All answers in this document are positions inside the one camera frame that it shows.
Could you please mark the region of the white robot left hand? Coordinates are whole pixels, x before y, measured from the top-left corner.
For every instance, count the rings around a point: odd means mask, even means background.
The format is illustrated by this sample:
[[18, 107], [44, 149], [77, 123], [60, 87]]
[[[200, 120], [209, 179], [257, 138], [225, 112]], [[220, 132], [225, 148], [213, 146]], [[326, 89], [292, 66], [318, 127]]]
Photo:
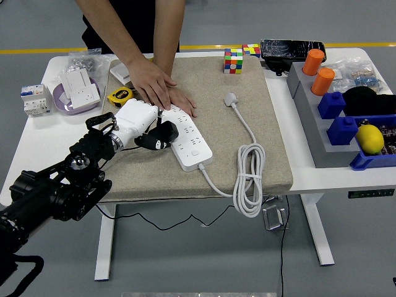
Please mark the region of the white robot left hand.
[[124, 150], [130, 140], [145, 149], [166, 149], [179, 136], [176, 125], [164, 120], [158, 107], [134, 98], [124, 104], [115, 119], [117, 127], [110, 134], [115, 152]]

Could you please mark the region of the person's right hand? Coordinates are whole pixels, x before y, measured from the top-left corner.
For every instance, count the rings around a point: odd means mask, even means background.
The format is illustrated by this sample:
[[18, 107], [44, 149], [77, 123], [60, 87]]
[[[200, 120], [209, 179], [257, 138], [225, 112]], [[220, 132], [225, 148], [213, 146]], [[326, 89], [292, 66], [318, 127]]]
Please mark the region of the person's right hand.
[[163, 110], [169, 110], [171, 101], [168, 87], [176, 86], [176, 82], [142, 55], [124, 64], [134, 88], [144, 101]]

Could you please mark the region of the person's left hand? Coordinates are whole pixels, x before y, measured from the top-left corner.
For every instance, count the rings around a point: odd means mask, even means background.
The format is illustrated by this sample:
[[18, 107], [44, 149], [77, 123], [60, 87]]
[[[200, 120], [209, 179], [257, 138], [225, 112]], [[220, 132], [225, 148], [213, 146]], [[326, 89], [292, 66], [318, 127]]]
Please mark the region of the person's left hand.
[[184, 91], [177, 87], [168, 87], [168, 94], [170, 97], [170, 102], [174, 106], [177, 106], [189, 116], [196, 118], [196, 108], [197, 105], [195, 101], [187, 95]]

